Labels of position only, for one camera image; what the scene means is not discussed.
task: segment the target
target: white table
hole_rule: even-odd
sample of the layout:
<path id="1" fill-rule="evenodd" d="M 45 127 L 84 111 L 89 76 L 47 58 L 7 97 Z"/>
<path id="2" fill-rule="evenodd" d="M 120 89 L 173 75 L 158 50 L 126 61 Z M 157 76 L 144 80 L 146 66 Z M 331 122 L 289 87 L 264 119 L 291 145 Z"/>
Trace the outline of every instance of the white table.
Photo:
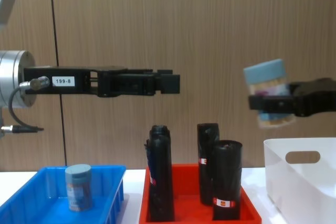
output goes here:
<path id="1" fill-rule="evenodd" d="M 0 173 L 0 205 L 36 172 Z M 118 224 L 139 222 L 145 170 L 127 170 L 124 176 L 124 202 Z M 266 193 L 265 168 L 243 168 L 241 184 L 259 212 L 263 224 L 287 224 Z"/>

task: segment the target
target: white surface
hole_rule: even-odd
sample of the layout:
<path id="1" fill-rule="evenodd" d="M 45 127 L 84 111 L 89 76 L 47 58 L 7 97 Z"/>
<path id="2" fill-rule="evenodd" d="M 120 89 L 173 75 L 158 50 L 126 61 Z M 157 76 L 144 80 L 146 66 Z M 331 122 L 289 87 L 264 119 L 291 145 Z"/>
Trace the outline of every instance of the white surface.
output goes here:
<path id="1" fill-rule="evenodd" d="M 287 138 L 264 141 L 270 198 L 291 223 L 335 224 L 336 138 Z M 314 164 L 289 164 L 290 152 L 320 153 Z"/>
<path id="2" fill-rule="evenodd" d="M 26 183 L 35 172 L 0 173 L 0 205 Z M 124 202 L 117 224 L 139 223 L 145 170 L 127 170 Z M 241 184 L 262 218 L 262 224 L 287 224 L 266 193 L 265 168 L 243 168 Z"/>

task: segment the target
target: black tube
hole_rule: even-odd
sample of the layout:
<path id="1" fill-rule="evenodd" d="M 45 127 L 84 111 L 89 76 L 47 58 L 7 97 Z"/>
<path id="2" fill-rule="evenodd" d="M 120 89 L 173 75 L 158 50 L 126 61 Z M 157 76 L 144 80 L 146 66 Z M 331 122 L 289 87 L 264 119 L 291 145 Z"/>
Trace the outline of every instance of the black tube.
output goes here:
<path id="1" fill-rule="evenodd" d="M 145 144 L 150 170 L 149 210 L 152 222 L 174 221 L 174 196 L 170 132 L 153 126 Z"/>
<path id="2" fill-rule="evenodd" d="M 11 95 L 9 96 L 9 99 L 8 99 L 8 110 L 9 110 L 9 113 L 10 115 L 12 116 L 12 118 L 18 123 L 20 124 L 21 126 L 24 126 L 26 128 L 30 128 L 31 131 L 43 131 L 44 129 L 43 128 L 39 128 L 37 126 L 31 126 L 29 124 L 26 124 L 24 123 L 23 121 L 21 121 L 17 116 L 16 114 L 14 113 L 14 109 L 13 109 L 13 100 L 14 100 L 14 96 L 17 92 L 20 91 L 20 87 L 17 87 L 15 88 L 12 92 L 11 92 Z"/>
<path id="3" fill-rule="evenodd" d="M 12 133 L 37 133 L 37 128 L 13 125 Z"/>
<path id="4" fill-rule="evenodd" d="M 212 147 L 219 141 L 219 127 L 217 123 L 203 123 L 197 125 L 197 145 L 198 145 L 198 180 L 199 195 L 201 203 L 207 206 L 212 205 L 212 184 L 211 174 L 206 165 L 212 153 Z"/>
<path id="5" fill-rule="evenodd" d="M 242 147 L 231 140 L 214 144 L 208 164 L 213 179 L 213 220 L 239 220 Z"/>

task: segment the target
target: bin handle hole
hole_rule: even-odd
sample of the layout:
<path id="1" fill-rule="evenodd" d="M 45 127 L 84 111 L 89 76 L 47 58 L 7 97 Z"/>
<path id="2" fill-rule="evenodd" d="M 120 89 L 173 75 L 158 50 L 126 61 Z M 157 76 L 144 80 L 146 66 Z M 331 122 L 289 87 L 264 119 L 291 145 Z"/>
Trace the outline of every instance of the bin handle hole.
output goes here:
<path id="1" fill-rule="evenodd" d="M 316 164 L 321 158 L 319 152 L 289 152 L 286 155 L 286 161 L 289 164 Z"/>

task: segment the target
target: wooden wall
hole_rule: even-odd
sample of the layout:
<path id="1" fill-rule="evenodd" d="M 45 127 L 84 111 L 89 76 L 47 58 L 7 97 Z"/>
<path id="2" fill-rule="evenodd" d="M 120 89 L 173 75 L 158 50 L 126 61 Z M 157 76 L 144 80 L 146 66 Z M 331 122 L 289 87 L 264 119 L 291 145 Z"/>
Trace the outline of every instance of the wooden wall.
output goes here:
<path id="1" fill-rule="evenodd" d="M 0 31 L 1 50 L 28 50 L 37 65 L 56 65 L 51 0 L 16 0 L 9 23 Z M 64 165 L 59 96 L 38 96 L 30 109 L 17 115 L 45 130 L 38 134 L 6 135 L 0 139 L 0 170 L 36 170 Z M 5 124 L 14 124 L 3 109 Z"/>
<path id="2" fill-rule="evenodd" d="M 30 1 L 29 6 L 36 4 Z M 29 24 L 24 30 L 33 34 L 29 39 L 41 37 L 44 43 L 12 45 L 31 50 L 38 63 L 55 64 L 51 4 L 47 2 L 50 0 L 36 7 L 44 10 L 39 12 L 39 25 Z M 22 8 L 28 2 L 18 1 L 16 5 Z M 60 66 L 121 65 L 173 69 L 181 74 L 180 95 L 114 99 L 63 96 L 68 164 L 144 167 L 143 143 L 153 124 L 166 124 L 171 130 L 175 163 L 197 162 L 197 123 L 218 122 L 221 138 L 241 141 L 245 166 L 264 164 L 265 139 L 336 134 L 335 113 L 298 119 L 279 129 L 259 129 L 256 114 L 247 106 L 243 76 L 246 66 L 283 58 L 289 80 L 336 78 L 336 0 L 54 0 L 54 7 Z M 23 23 L 14 15 L 12 19 Z M 34 15 L 25 19 L 37 22 Z M 38 144 L 23 148 L 22 138 L 11 141 L 5 137 L 2 141 L 14 155 L 30 150 L 35 160 L 23 155 L 11 164 L 0 154 L 3 168 L 63 162 L 58 159 L 63 154 L 56 109 L 59 98 L 48 99 L 39 98 L 34 107 L 36 123 L 43 120 L 40 124 L 47 130 L 30 138 L 32 142 L 44 140 L 46 156 L 37 157 Z M 55 109 L 47 105 L 50 102 Z"/>

